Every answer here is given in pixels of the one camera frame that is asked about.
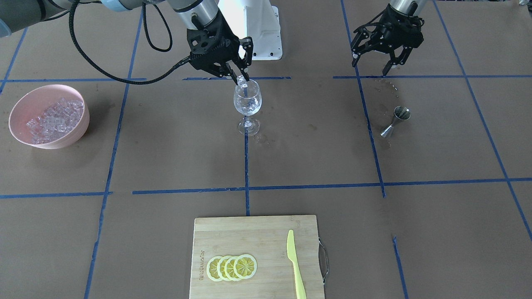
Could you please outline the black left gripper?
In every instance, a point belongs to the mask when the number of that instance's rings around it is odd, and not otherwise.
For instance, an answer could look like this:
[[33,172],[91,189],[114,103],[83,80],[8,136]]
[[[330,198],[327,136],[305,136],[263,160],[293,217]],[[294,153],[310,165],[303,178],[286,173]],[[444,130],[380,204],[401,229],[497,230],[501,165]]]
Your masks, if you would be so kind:
[[[424,41],[421,32],[424,19],[419,16],[423,7],[423,4],[388,4],[374,19],[355,29],[351,41],[352,66],[355,68],[361,56],[370,51],[389,54],[383,76],[392,68],[404,65],[412,49]],[[400,47],[401,53],[396,56],[395,50]]]

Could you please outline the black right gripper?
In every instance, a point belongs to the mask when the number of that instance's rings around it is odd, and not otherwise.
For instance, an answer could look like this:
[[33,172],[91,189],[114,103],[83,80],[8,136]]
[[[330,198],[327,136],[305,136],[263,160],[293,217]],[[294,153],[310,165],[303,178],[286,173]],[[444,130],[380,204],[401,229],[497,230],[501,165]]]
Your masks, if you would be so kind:
[[[239,40],[223,15],[216,15],[202,29],[187,29],[187,41],[190,46],[189,63],[196,70],[219,78],[229,76],[235,85],[237,76],[242,75],[245,81],[250,80],[247,69],[252,63],[253,39],[245,37]],[[240,46],[244,51],[241,58],[238,53]],[[230,66],[230,62],[238,69],[238,74]]]

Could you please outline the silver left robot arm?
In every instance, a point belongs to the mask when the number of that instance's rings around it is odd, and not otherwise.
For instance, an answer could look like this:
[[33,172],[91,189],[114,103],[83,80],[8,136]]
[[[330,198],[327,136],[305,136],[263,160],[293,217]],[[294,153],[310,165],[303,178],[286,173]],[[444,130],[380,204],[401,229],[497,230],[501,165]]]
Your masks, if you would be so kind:
[[376,17],[356,28],[351,41],[352,66],[356,67],[361,56],[371,51],[389,55],[383,76],[404,65],[413,49],[424,41],[424,19],[419,14],[425,4],[425,0],[391,0]]

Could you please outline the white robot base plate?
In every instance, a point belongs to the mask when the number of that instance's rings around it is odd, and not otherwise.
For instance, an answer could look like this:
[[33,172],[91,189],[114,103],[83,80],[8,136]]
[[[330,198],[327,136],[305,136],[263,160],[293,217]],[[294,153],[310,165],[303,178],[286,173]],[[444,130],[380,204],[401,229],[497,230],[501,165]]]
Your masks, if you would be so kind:
[[282,59],[278,8],[269,0],[219,0],[218,7],[239,39],[253,40],[253,61]]

